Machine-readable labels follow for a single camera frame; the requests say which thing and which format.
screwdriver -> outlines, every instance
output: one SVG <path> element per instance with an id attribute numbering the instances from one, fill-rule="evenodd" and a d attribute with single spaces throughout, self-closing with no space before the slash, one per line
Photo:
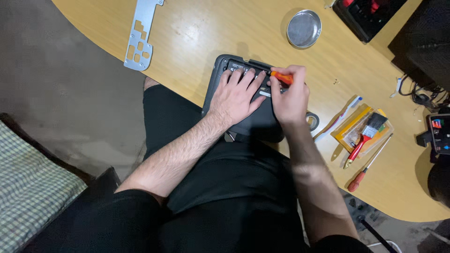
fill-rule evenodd
<path id="1" fill-rule="evenodd" d="M 276 71 L 268 71 L 267 73 L 271 76 L 276 77 L 278 80 L 282 81 L 283 83 L 285 83 L 287 85 L 291 85 L 292 82 L 294 81 L 292 75 L 283 75 L 280 72 L 276 72 Z"/>
<path id="2" fill-rule="evenodd" d="M 360 186 L 360 182 L 363 180 L 367 170 L 369 169 L 369 166 L 372 165 L 372 163 L 375 161 L 375 158 L 377 158 L 377 156 L 380 154 L 381 150 L 384 148 L 384 146 L 386 146 L 387 142 L 391 139 L 391 137 L 394 134 L 392 133 L 391 135 L 389 135 L 389 137 L 384 141 L 383 146 L 381 146 L 378 150 L 377 153 L 374 155 L 374 157 L 371 159 L 370 163 L 364 168 L 363 171 L 361 171 L 356 177 L 355 179 L 353 179 L 352 182 L 350 182 L 350 184 L 348 185 L 347 189 L 349 192 L 354 192 L 358 186 Z"/>

toothbrush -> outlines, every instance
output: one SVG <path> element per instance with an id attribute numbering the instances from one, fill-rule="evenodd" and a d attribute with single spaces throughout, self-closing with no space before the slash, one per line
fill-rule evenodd
<path id="1" fill-rule="evenodd" d="M 333 124 L 331 124 L 331 126 L 327 128 L 327 130 L 325 130 L 319 136 L 314 138 L 314 142 L 318 142 L 320 139 L 324 138 L 325 135 L 329 134 L 331 130 L 333 130 L 334 126 L 336 126 L 339 122 L 341 122 L 345 118 L 345 116 L 347 116 L 348 110 L 350 108 L 355 108 L 361 100 L 363 100 L 362 97 L 356 96 L 356 98 L 347 106 L 347 109 L 345 109 L 345 111 L 341 115 L 339 115 L 339 117 L 336 118 Z"/>

hairy arm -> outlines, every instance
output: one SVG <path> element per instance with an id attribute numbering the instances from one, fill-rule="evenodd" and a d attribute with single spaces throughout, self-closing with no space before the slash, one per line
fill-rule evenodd
<path id="1" fill-rule="evenodd" d="M 348 235 L 358 239 L 338 186 L 320 155 L 305 120 L 309 88 L 304 83 L 306 68 L 291 65 L 273 68 L 293 74 L 294 82 L 281 94 L 279 82 L 271 77 L 272 103 L 289 144 L 292 173 L 311 243 L 328 235 Z"/>
<path id="2" fill-rule="evenodd" d="M 242 69 L 233 73 L 225 71 L 207 115 L 182 136 L 147 158 L 116 192 L 144 190 L 161 204 L 217 139 L 232 125 L 258 109 L 264 101 L 265 97 L 261 96 L 250 103 L 265 72 L 253 80 L 255 70 L 250 69 L 239 82 L 242 74 Z"/>

metal bracket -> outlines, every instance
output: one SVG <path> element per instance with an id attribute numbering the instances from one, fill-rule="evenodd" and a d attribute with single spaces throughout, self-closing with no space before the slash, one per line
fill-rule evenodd
<path id="1" fill-rule="evenodd" d="M 156 5 L 162 6 L 163 3 L 164 0 L 137 1 L 123 66 L 138 71 L 144 71 L 149 67 L 153 46 L 148 44 L 147 41 L 149 40 Z"/>

plaid cushion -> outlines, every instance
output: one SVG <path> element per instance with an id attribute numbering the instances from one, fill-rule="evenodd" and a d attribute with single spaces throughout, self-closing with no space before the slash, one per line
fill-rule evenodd
<path id="1" fill-rule="evenodd" d="M 0 121 L 0 252 L 23 246 L 86 187 Z"/>

